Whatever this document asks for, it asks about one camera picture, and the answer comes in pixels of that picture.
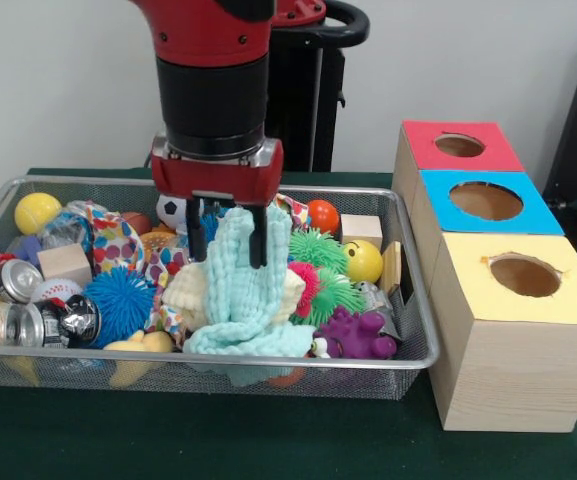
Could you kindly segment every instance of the black cylindrical joint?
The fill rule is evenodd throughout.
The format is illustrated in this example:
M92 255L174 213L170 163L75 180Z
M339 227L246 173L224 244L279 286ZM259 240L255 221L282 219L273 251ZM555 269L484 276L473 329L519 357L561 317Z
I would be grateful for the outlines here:
M263 142L268 56L233 67L198 68L157 58L168 142L197 159L236 158Z

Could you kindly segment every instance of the green spiky ball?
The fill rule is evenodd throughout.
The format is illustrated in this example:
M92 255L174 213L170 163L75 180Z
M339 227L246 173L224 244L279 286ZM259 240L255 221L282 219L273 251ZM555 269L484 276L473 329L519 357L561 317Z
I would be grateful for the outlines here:
M310 263L315 268L325 267L334 273L345 275L348 268L348 257L339 242L316 228L292 233L290 255L298 262Z
M350 312L363 312L366 308L364 298L345 275L322 268L318 270L319 293L312 301L310 315L301 318L295 314L290 317L296 325L312 325L319 328L332 316L335 308L346 307Z

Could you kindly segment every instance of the light blue towel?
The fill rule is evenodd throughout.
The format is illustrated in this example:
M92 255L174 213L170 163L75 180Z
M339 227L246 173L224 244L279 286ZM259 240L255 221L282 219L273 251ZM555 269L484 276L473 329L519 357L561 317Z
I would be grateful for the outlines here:
M314 327L289 322L270 325L279 310L287 270L290 216L271 204L268 218L268 265L250 266L252 214L233 208L208 245L203 263L208 283L204 308L209 325L184 344L184 352L217 355L303 357L310 350ZM211 367L226 373L236 386L250 385L291 369Z

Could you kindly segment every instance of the blue paper top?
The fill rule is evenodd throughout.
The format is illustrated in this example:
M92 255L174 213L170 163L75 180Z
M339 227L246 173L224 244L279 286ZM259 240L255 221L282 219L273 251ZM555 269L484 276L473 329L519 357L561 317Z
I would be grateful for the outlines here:
M439 225L444 231L564 234L559 223L525 173L423 170L421 176L439 219ZM471 215L455 205L450 199L450 192L453 188L468 183L492 184L510 190L523 202L523 210L508 220L488 220Z

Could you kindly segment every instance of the soccer ball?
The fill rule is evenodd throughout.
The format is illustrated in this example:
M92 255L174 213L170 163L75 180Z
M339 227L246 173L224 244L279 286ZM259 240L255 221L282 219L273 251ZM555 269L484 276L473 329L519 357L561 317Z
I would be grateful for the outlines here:
M177 230L177 227L186 223L186 200L159 195L157 216L168 228Z

